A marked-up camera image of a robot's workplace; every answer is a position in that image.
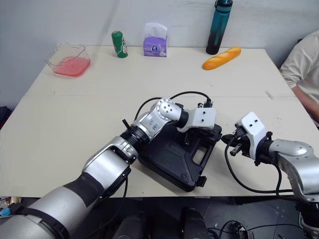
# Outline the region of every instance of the black cable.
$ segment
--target black cable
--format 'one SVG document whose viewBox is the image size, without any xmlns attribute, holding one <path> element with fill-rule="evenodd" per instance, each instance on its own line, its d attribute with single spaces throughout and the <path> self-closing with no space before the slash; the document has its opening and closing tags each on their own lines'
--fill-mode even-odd
<svg viewBox="0 0 319 239">
<path fill-rule="evenodd" d="M 184 92 L 181 92 L 181 93 L 178 93 L 178 94 L 172 96 L 170 99 L 172 100 L 172 99 L 176 98 L 177 96 L 186 95 L 186 94 L 198 94 L 198 95 L 204 96 L 208 100 L 210 100 L 210 98 L 208 97 L 207 94 L 204 94 L 204 93 L 199 92 L 199 91 L 184 91 Z"/>
<path fill-rule="evenodd" d="M 254 192 L 254 193 L 271 194 L 271 193 L 276 193 L 276 192 L 278 192 L 278 193 L 292 192 L 291 189 L 283 189 L 283 190 L 279 190 L 279 189 L 278 189 L 278 190 L 256 190 L 256 189 L 252 189 L 252 188 L 246 186 L 245 184 L 243 184 L 243 183 L 236 177 L 236 175 L 235 175 L 233 169 L 231 168 L 231 165 L 230 165 L 230 162 L 229 162 L 229 159 L 228 159 L 228 148 L 229 148 L 229 146 L 231 145 L 231 143 L 234 141 L 234 139 L 235 139 L 235 137 L 232 137 L 232 138 L 230 139 L 230 141 L 228 142 L 226 148 L 225 148 L 225 159 L 226 159 L 226 163 L 227 163 L 227 166 L 228 166 L 228 169 L 229 169 L 231 175 L 233 176 L 233 178 L 236 180 L 236 182 L 237 182 L 240 186 L 242 186 L 243 188 L 245 188 L 245 189 L 247 189 L 247 190 L 249 190 L 249 191 L 251 191 L 251 192 Z M 280 182 L 278 181 L 278 183 L 277 183 L 277 187 L 278 187 L 278 186 L 280 187 L 280 183 L 281 183 L 281 177 L 280 177 Z"/>
<path fill-rule="evenodd" d="M 0 199 L 0 201 L 7 200 L 8 198 L 10 198 L 10 197 L 2 198 L 2 199 Z"/>
<path fill-rule="evenodd" d="M 219 239 L 221 239 L 221 235 L 223 234 L 223 232 L 224 232 L 224 228 L 227 226 L 227 224 L 229 224 L 229 223 L 232 223 L 232 222 L 234 222 L 234 223 L 239 223 L 240 225 L 242 225 L 239 221 L 236 221 L 236 220 L 230 220 L 230 221 L 227 221 L 227 222 L 225 222 L 225 224 L 221 227 L 221 229 L 220 229 L 220 232 L 219 232 L 219 235 L 218 235 L 218 238 Z"/>
<path fill-rule="evenodd" d="M 121 204 L 118 208 L 118 210 L 114 213 L 114 215 L 104 224 L 102 224 L 99 228 L 97 228 L 96 230 L 94 230 L 93 232 L 91 232 L 90 234 L 88 234 L 86 237 L 84 237 L 83 239 L 88 239 L 90 238 L 91 236 L 93 236 L 95 233 L 99 232 L 100 230 L 102 230 L 104 227 L 106 227 L 107 225 L 109 225 L 113 220 L 114 218 L 116 218 L 116 216 L 119 214 L 122 206 L 123 206 L 123 203 L 124 203 L 124 200 L 125 200 L 125 197 L 126 197 L 126 193 L 128 191 L 128 178 L 126 178 L 125 180 L 125 190 L 124 190 L 124 194 L 123 194 L 123 198 L 122 198 L 122 201 L 121 201 Z"/>
<path fill-rule="evenodd" d="M 295 224 L 282 223 L 282 224 L 269 224 L 269 225 L 257 226 L 257 227 L 254 227 L 254 228 L 249 228 L 249 229 L 247 229 L 247 231 L 252 231 L 252 230 L 255 230 L 255 229 L 258 229 L 258 228 L 275 227 L 275 226 L 293 226 L 293 227 L 296 227 L 296 228 L 303 229 L 303 228 L 301 228 L 300 226 L 295 225 Z M 207 230 L 208 230 L 209 232 L 212 232 L 211 230 L 218 230 L 218 231 L 221 231 L 222 233 L 236 234 L 236 233 L 227 232 L 227 231 L 224 231 L 224 230 L 218 229 L 218 228 L 207 228 Z"/>
<path fill-rule="evenodd" d="M 258 226 L 258 227 L 254 227 L 254 228 L 250 228 L 248 229 L 248 231 L 254 230 L 254 229 L 258 229 L 258 228 L 264 228 L 264 227 L 275 227 L 275 226 L 294 226 L 296 228 L 300 228 L 301 227 L 295 225 L 295 224 L 289 224 L 289 223 L 281 223 L 281 224 L 270 224 L 270 225 L 262 225 L 262 226 Z"/>
<path fill-rule="evenodd" d="M 294 196 L 292 196 L 292 197 L 283 197 L 283 196 L 279 195 L 279 192 L 280 192 L 279 188 L 280 188 L 280 185 L 281 185 L 282 174 L 281 174 L 281 170 L 280 170 L 279 166 L 278 165 L 274 165 L 274 166 L 275 166 L 275 168 L 278 171 L 278 183 L 277 183 L 277 186 L 276 186 L 276 196 L 278 198 L 280 198 L 280 199 L 283 199 L 283 200 L 298 201 L 298 199 L 295 198 Z"/>
<path fill-rule="evenodd" d="M 150 102 L 150 101 L 153 101 L 153 100 L 159 100 L 159 99 L 161 99 L 161 97 L 153 97 L 153 98 L 150 98 L 150 99 L 148 99 L 147 101 L 145 101 L 145 102 L 140 106 L 140 108 L 138 109 L 138 111 L 137 111 L 137 113 L 136 113 L 136 115 L 135 115 L 134 120 L 136 120 L 136 119 L 138 118 L 141 109 L 143 108 L 144 105 L 146 105 L 146 103 L 148 103 L 148 102 Z"/>
<path fill-rule="evenodd" d="M 212 236 L 214 237 L 214 239 L 219 239 L 216 232 L 208 230 L 208 233 L 212 233 Z"/>
</svg>

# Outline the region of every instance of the cable connector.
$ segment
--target cable connector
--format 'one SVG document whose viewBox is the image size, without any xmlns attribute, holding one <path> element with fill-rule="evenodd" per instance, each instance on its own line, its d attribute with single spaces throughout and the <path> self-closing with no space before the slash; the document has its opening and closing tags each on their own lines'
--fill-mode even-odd
<svg viewBox="0 0 319 239">
<path fill-rule="evenodd" d="M 211 102 L 210 98 L 207 98 L 206 102 L 203 105 L 203 108 L 212 108 L 213 107 L 213 103 Z"/>
<path fill-rule="evenodd" d="M 234 132 L 234 136 L 236 137 L 236 139 L 239 139 L 246 134 L 247 134 L 247 131 L 242 126 L 236 128 Z"/>
</svg>

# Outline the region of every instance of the beige shirt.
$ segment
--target beige shirt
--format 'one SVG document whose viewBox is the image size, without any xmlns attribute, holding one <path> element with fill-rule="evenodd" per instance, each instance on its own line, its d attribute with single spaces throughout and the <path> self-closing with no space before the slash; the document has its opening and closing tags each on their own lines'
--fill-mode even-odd
<svg viewBox="0 0 319 239">
<path fill-rule="evenodd" d="M 298 85 L 319 104 L 319 30 L 293 48 L 280 71 L 291 88 Z"/>
</svg>

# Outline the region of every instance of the white table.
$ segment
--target white table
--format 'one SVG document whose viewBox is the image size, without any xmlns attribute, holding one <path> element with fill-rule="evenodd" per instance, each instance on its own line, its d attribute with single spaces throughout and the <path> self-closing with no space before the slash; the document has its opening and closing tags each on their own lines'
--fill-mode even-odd
<svg viewBox="0 0 319 239">
<path fill-rule="evenodd" d="M 144 57 L 129 47 L 120 59 L 113 47 L 89 46 L 92 64 L 79 78 L 55 76 L 48 66 L 34 81 L 0 132 L 0 195 L 41 197 L 77 178 L 86 160 L 132 122 L 139 105 L 154 96 L 181 91 L 207 93 L 217 110 L 216 123 L 231 133 L 234 123 L 254 111 L 274 138 L 305 141 L 319 155 L 318 130 L 263 49 L 243 49 L 229 63 L 204 71 L 203 48 L 169 48 L 167 58 Z M 196 95 L 176 102 L 191 109 Z M 202 175 L 203 188 L 186 193 L 138 161 L 129 176 L 128 197 L 256 195 L 231 177 L 218 142 Z M 256 189 L 274 189 L 273 166 L 254 166 L 251 159 L 231 157 L 237 176 Z M 282 188 L 289 188 L 283 176 Z M 115 194 L 122 196 L 123 187 Z"/>
</svg>

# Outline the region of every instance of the water bottle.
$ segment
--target water bottle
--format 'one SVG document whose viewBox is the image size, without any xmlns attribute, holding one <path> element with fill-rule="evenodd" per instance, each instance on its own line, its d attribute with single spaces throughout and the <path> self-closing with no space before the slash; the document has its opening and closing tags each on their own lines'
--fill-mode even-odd
<svg viewBox="0 0 319 239">
<path fill-rule="evenodd" d="M 215 55 L 219 50 L 232 5 L 232 0 L 216 0 L 215 2 L 216 9 L 206 46 L 206 52 L 208 54 Z"/>
</svg>

